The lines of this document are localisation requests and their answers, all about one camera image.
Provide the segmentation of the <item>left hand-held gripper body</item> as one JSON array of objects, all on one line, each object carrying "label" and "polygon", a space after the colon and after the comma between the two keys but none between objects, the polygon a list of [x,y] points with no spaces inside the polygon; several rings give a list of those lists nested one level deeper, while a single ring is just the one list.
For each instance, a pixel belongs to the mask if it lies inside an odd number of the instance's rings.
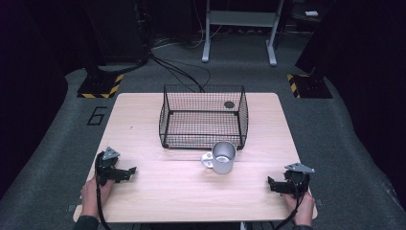
[{"label": "left hand-held gripper body", "polygon": [[116,168],[120,154],[114,149],[107,147],[100,152],[95,161],[95,172],[99,183],[104,186],[108,180],[117,179],[119,176],[127,175],[125,170]]}]

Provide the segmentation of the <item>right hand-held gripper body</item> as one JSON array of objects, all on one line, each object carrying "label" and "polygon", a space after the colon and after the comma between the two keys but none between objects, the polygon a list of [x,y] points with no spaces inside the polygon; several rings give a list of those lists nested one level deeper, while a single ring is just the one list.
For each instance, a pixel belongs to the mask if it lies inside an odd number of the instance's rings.
[{"label": "right hand-held gripper body", "polygon": [[315,170],[302,163],[290,164],[285,168],[286,172],[283,175],[287,184],[286,193],[302,196],[308,190],[310,175],[315,173]]}]

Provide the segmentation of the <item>white mug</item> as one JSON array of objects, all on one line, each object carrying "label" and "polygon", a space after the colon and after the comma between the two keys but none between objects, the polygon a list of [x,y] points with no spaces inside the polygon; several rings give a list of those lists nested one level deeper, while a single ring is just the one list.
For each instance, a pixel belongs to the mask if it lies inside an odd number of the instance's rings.
[{"label": "white mug", "polygon": [[237,149],[230,142],[217,142],[212,149],[200,157],[200,162],[206,168],[219,174],[229,173],[237,157]]}]

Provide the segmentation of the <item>black wire basket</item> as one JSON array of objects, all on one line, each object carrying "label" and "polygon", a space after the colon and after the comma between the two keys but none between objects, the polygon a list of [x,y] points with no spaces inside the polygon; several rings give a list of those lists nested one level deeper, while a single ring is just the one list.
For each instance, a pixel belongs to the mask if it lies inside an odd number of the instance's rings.
[{"label": "black wire basket", "polygon": [[[233,102],[234,108],[226,108]],[[245,88],[241,85],[164,86],[159,137],[166,149],[208,150],[227,141],[241,150],[249,127]]]}]

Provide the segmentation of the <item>person's right hand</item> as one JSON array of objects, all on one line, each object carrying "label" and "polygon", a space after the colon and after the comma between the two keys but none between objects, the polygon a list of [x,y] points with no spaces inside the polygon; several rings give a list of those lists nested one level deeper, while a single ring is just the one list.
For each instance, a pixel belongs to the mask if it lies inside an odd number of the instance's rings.
[{"label": "person's right hand", "polygon": [[296,207],[297,200],[292,195],[282,194],[282,197],[285,200],[289,212],[297,211],[293,218],[295,225],[310,227],[312,225],[313,210],[315,207],[313,196],[309,192],[306,192],[302,197],[302,202],[299,207]]}]

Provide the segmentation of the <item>person's left hand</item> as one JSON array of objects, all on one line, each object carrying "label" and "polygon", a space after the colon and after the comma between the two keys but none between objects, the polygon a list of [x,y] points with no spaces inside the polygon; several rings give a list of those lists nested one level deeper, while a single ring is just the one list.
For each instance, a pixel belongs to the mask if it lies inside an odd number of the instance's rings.
[{"label": "person's left hand", "polygon": [[[108,180],[104,186],[101,186],[101,206],[103,206],[106,200],[109,198],[110,191],[115,182]],[[89,216],[97,218],[99,216],[98,211],[98,199],[97,199],[97,181],[96,178],[88,180],[82,187],[81,191],[81,203],[82,203],[82,216]]]}]

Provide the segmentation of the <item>black striped-edge stand base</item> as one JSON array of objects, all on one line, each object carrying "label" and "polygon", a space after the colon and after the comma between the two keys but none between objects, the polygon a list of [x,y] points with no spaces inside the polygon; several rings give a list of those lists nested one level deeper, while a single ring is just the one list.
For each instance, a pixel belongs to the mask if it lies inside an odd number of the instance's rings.
[{"label": "black striped-edge stand base", "polygon": [[297,99],[331,99],[332,95],[323,79],[314,79],[309,75],[287,76],[293,96]]},{"label": "black striped-edge stand base", "polygon": [[100,77],[87,76],[79,87],[77,97],[86,99],[112,98],[119,89],[123,75],[102,74]]}]

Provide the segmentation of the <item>dark cabinet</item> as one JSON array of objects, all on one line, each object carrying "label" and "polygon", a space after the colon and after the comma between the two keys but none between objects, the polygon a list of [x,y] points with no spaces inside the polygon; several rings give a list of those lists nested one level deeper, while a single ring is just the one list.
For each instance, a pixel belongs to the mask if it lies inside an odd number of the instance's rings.
[{"label": "dark cabinet", "polygon": [[137,0],[83,0],[105,63],[147,63],[147,32]]}]

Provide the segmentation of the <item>white metal stand frame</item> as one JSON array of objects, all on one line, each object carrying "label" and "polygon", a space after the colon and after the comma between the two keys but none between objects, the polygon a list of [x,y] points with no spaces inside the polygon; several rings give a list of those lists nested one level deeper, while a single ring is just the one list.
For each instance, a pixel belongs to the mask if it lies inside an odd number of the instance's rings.
[{"label": "white metal stand frame", "polygon": [[277,66],[274,41],[277,34],[284,0],[277,0],[278,7],[275,12],[257,11],[215,11],[211,9],[211,0],[206,0],[205,42],[202,53],[202,62],[210,59],[211,26],[244,26],[270,28],[271,35],[265,41],[268,61],[272,67]]}]

